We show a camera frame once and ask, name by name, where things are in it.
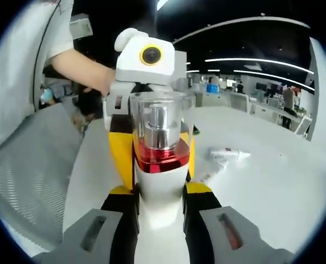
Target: office chair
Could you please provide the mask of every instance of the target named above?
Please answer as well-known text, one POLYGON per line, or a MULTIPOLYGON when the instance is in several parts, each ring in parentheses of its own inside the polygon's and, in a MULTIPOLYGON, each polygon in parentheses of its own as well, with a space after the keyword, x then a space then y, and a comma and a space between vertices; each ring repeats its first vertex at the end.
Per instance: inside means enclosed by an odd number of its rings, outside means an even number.
POLYGON ((299 125, 297 126, 297 128, 295 129, 294 133, 296 135, 301 135, 301 136, 305 136, 306 130, 308 129, 308 127, 310 126, 312 122, 312 118, 304 115, 299 123, 299 125))

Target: red blender base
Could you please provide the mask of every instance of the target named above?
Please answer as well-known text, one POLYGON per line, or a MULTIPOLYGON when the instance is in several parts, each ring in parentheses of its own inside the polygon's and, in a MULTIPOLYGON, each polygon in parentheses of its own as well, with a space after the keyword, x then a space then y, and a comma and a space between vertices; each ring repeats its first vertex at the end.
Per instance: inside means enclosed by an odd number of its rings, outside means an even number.
POLYGON ((144 145, 143 139, 139 139, 138 147, 138 153, 140 153, 140 156, 137 157, 138 165, 146 173, 171 171, 189 162, 190 149, 182 139, 171 150, 148 148, 144 145))

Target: blue container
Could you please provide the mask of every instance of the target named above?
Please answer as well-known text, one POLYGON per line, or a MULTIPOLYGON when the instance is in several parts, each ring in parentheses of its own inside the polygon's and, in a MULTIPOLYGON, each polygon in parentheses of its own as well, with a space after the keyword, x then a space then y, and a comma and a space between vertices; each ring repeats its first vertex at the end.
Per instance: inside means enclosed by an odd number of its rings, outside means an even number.
POLYGON ((211 94, 218 94, 219 87, 217 84, 207 84, 206 92, 210 92, 211 94))

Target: black panel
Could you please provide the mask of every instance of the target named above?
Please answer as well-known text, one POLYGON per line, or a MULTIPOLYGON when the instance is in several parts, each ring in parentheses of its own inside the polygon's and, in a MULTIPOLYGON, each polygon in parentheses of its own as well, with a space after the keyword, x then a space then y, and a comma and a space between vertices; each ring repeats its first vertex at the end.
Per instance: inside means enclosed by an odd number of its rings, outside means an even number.
POLYGON ((212 192, 188 194, 186 188, 184 200, 184 232, 188 245, 191 264, 214 263, 214 252, 207 227, 200 211, 221 207, 212 192))
POLYGON ((110 124, 110 132, 132 134, 132 120, 126 114, 114 114, 110 124))
POLYGON ((122 212, 114 234, 110 264, 134 264, 138 225, 138 195, 109 194, 101 209, 106 211, 122 212))

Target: white robot head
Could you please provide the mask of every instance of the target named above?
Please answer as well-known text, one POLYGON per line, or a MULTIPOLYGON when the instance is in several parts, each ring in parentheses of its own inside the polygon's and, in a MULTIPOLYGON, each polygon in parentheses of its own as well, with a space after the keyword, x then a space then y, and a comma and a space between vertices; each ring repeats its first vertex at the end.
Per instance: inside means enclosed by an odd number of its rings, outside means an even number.
POLYGON ((172 43, 129 28, 119 34, 114 48, 121 52, 117 60, 116 80, 169 84, 175 65, 175 49, 172 43))

